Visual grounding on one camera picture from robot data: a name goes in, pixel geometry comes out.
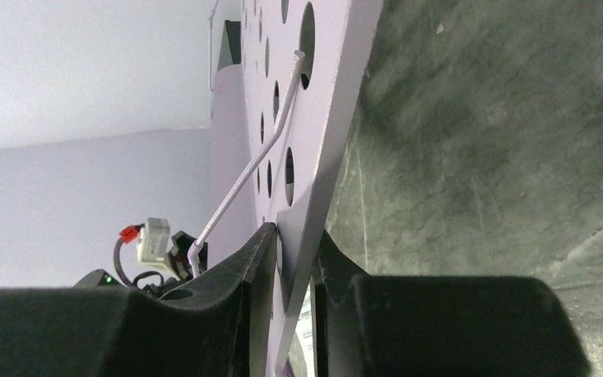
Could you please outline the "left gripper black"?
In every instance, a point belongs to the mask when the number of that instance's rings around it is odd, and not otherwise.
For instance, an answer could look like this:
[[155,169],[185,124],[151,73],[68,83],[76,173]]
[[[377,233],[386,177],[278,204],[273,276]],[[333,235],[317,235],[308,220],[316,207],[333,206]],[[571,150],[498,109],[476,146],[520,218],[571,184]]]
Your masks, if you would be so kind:
[[133,240],[133,236],[120,236],[112,252],[112,261],[118,276],[114,277],[104,269],[95,269],[82,277],[75,284],[75,288],[129,287],[143,291],[153,298],[163,297],[193,279],[188,251],[196,239],[183,231],[176,233],[171,239],[173,246],[166,253],[164,266],[171,268],[170,274],[173,277],[165,279],[161,272],[152,270],[129,278],[123,271],[121,250],[125,243]]

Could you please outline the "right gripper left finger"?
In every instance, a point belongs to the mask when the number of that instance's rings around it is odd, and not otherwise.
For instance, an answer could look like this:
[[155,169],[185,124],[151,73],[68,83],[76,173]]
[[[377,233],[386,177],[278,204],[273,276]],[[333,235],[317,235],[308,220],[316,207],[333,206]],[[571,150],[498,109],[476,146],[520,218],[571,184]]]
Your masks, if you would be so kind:
[[0,376],[263,376],[277,229],[160,299],[124,287],[0,289]]

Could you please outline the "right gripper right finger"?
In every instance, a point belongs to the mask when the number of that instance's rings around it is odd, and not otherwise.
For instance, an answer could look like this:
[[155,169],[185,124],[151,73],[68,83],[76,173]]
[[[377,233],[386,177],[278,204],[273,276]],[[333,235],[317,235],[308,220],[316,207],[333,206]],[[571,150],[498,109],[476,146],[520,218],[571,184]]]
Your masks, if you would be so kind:
[[323,234],[312,272],[318,376],[588,376],[558,297],[522,276],[372,276]]

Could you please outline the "lilac perforated music stand desk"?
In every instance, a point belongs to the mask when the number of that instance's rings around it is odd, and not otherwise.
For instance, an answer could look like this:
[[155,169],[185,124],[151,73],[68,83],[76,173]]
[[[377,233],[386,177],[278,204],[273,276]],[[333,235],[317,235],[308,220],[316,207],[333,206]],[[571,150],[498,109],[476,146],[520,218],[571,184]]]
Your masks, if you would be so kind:
[[238,64],[212,80],[210,198],[257,166],[208,238],[208,264],[276,230],[258,376],[286,364],[383,4],[241,1]]

